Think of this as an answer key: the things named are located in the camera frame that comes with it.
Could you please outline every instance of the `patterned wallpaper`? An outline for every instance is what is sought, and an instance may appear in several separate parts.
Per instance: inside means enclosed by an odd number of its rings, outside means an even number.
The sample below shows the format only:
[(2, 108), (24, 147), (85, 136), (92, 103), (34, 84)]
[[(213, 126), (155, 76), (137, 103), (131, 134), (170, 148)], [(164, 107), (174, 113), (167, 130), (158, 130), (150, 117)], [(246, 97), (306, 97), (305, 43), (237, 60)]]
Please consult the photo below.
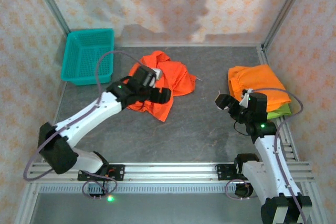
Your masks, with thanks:
[(44, 0), (0, 0), (0, 223), (13, 223), (23, 169), (59, 101), (63, 33)]
[(313, 162), (330, 223), (336, 223), (335, 45), (336, 1), (296, 0), (268, 51), (272, 69), (305, 105), (291, 128), (300, 158)]
[(260, 44), (285, 0), (56, 0), (70, 29), (120, 44)]

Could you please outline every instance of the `black bracket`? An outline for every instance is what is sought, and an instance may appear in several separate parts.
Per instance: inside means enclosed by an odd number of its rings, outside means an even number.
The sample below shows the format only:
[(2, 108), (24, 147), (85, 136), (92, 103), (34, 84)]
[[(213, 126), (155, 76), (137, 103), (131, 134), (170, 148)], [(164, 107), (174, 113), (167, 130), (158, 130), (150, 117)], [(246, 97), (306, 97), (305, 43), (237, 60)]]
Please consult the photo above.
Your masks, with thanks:
[[(114, 165), (109, 164), (107, 168), (107, 172), (105, 174), (106, 177), (114, 178), (116, 181), (123, 181), (125, 175), (125, 166), (124, 165)], [(96, 176), (90, 176), (81, 170), (78, 172), (78, 181), (109, 181), (109, 179), (98, 178)]]
[(247, 180), (243, 174), (237, 173), (237, 168), (235, 164), (218, 164), (215, 166), (217, 172), (218, 180), (232, 180), (232, 179), (242, 179)]

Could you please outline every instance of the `yellow-green cloth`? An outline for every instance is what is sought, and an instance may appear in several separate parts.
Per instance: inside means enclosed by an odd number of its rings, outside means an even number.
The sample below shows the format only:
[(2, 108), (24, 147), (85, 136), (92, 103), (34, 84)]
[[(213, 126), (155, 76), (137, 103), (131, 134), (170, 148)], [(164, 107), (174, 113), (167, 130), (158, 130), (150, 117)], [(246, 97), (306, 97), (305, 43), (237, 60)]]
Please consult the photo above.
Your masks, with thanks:
[(281, 106), (280, 108), (278, 108), (277, 110), (273, 110), (267, 113), (267, 119), (273, 119), (273, 118), (278, 118), (280, 116), (283, 115), (292, 115), (292, 113), (290, 112), (290, 108), (288, 104), (285, 104), (283, 106)]

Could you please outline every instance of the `teal plastic basket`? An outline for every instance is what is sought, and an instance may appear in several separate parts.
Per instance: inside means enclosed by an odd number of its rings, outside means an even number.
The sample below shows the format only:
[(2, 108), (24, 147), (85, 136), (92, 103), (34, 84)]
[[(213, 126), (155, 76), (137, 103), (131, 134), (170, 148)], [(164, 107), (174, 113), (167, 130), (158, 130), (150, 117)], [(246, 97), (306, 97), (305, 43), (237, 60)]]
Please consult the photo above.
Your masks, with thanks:
[[(75, 85), (96, 84), (94, 77), (99, 58), (114, 49), (112, 29), (73, 31), (68, 35), (65, 47), (61, 80)], [(99, 66), (100, 83), (111, 81), (113, 54), (107, 55)]]

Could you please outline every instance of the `gray floor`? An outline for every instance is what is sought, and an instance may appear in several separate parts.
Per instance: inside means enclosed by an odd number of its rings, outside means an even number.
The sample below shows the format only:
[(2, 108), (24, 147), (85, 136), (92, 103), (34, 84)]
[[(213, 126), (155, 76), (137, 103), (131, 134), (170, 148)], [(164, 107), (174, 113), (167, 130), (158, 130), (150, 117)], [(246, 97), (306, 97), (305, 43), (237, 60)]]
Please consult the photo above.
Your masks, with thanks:
[[(124, 110), (89, 132), (76, 146), (98, 151), (109, 162), (231, 162), (238, 153), (256, 149), (249, 137), (233, 129), (233, 119), (219, 110), (214, 100), (229, 93), (228, 69), (259, 64), (254, 47), (124, 47), (138, 57), (162, 50), (172, 60), (185, 64), (197, 81), (196, 90), (175, 97), (165, 123), (149, 113)], [(132, 59), (114, 56), (112, 81), (129, 73)], [(97, 97), (97, 87), (67, 84), (58, 121), (69, 118)]]
[(260, 224), (260, 201), (225, 194), (115, 194), (114, 202), (82, 194), (41, 194), (31, 224)]

